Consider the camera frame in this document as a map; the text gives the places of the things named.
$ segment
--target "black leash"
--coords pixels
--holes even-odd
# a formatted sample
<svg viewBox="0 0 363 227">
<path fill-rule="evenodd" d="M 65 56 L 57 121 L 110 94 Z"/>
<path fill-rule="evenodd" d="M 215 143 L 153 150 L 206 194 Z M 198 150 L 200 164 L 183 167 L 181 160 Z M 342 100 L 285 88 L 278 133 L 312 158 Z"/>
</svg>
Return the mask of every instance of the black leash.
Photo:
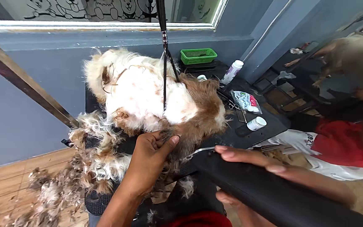
<svg viewBox="0 0 363 227">
<path fill-rule="evenodd" d="M 169 48 L 167 46 L 167 31 L 166 31 L 166 13 L 164 10 L 164 0 L 155 0 L 157 4 L 157 14 L 159 19 L 160 30 L 162 31 L 162 43 L 163 43 L 163 110 L 166 110 L 166 75 L 167 75 L 167 58 L 170 59 L 172 64 L 173 72 L 176 76 L 176 81 L 180 82 L 178 72 L 176 71 L 176 66 L 173 62 L 172 55 L 170 54 Z"/>
</svg>

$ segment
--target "hand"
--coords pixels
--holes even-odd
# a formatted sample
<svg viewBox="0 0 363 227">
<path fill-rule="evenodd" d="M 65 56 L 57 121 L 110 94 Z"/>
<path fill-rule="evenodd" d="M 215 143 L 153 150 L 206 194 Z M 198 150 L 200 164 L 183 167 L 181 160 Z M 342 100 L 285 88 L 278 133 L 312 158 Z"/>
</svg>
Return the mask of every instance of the hand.
<svg viewBox="0 0 363 227">
<path fill-rule="evenodd" d="M 163 143 L 164 136 L 160 131 L 138 136 L 130 165 L 120 186 L 138 196 L 151 191 L 163 170 L 166 156 L 173 151 L 180 139 L 176 135 Z"/>
<path fill-rule="evenodd" d="M 316 193 L 348 207 L 352 206 L 356 201 L 354 193 L 344 183 L 302 167 L 283 165 L 275 159 L 264 156 L 261 152 L 218 145 L 215 146 L 215 151 L 221 154 L 222 159 L 227 162 L 245 162 L 264 167 L 277 176 L 304 185 Z M 230 204 L 236 209 L 242 225 L 245 227 L 275 226 L 227 193 L 217 192 L 216 197 L 222 203 Z"/>
</svg>

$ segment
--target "plastic basket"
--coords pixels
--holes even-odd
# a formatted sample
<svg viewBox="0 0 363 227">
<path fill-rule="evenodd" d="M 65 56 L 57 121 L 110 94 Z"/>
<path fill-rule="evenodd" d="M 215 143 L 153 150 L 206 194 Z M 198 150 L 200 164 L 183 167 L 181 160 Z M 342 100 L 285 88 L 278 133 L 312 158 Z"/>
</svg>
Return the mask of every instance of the plastic basket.
<svg viewBox="0 0 363 227">
<path fill-rule="evenodd" d="M 180 50 L 181 59 L 185 65 L 212 62 L 218 55 L 211 48 L 204 49 L 184 49 Z"/>
</svg>

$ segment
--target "plastic bag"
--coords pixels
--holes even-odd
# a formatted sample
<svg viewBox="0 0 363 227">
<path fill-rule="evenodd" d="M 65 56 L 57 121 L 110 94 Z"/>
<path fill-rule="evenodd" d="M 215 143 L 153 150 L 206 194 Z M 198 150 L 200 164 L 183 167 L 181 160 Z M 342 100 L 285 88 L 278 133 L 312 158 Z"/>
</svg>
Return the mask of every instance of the plastic bag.
<svg viewBox="0 0 363 227">
<path fill-rule="evenodd" d="M 262 114 L 259 103 L 254 96 L 249 93 L 231 90 L 231 96 L 242 110 L 247 110 L 255 114 Z"/>
</svg>

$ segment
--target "red sleeve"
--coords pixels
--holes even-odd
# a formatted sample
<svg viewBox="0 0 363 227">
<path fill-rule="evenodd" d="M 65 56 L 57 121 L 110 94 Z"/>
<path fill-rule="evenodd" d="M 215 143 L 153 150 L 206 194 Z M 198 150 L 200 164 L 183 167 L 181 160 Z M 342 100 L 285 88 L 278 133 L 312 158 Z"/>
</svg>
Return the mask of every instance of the red sleeve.
<svg viewBox="0 0 363 227">
<path fill-rule="evenodd" d="M 232 227 L 229 219 L 218 212 L 202 211 L 182 216 L 161 227 Z"/>
<path fill-rule="evenodd" d="M 363 167 L 362 124 L 347 121 L 322 121 L 317 127 L 318 135 L 311 147 L 320 152 L 315 156 L 325 162 Z"/>
</svg>

